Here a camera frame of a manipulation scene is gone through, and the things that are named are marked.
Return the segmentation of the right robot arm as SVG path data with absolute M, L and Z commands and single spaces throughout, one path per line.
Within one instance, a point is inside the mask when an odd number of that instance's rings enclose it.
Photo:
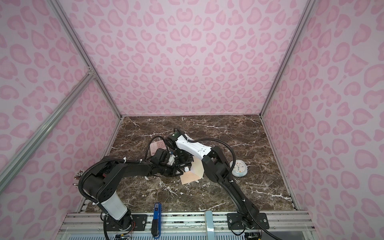
M 220 147 L 205 146 L 201 143 L 204 141 L 222 144 L 232 154 L 233 162 L 231 164 L 228 162 Z M 246 229 L 258 229 L 266 234 L 269 232 L 267 218 L 262 216 L 260 210 L 246 197 L 234 179 L 232 170 L 235 167 L 236 154 L 227 143 L 213 138 L 192 140 L 177 128 L 167 137 L 165 143 L 170 149 L 171 156 L 174 156 L 168 159 L 167 164 L 174 167 L 176 174 L 186 177 L 189 172 L 196 173 L 201 166 L 205 176 L 211 182 L 219 184 L 230 196 L 240 215 L 240 219 L 229 226 L 230 230 L 237 224 L 242 224 Z

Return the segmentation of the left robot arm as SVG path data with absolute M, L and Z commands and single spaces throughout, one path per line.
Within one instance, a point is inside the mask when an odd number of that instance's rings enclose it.
M 78 189 L 102 213 L 110 225 L 126 229 L 132 214 L 121 199 L 123 184 L 144 177 L 179 177 L 191 167 L 193 156 L 177 145 L 177 137 L 153 137 L 142 159 L 121 159 L 105 156 L 87 170 L 78 173 Z

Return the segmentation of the peach pink envelope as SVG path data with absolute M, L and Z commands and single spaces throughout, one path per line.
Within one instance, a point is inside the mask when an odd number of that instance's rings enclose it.
M 196 157 L 193 157 L 194 161 L 188 172 L 184 172 L 180 176 L 182 185 L 189 184 L 195 181 L 200 180 L 204 175 L 204 167 L 202 161 Z

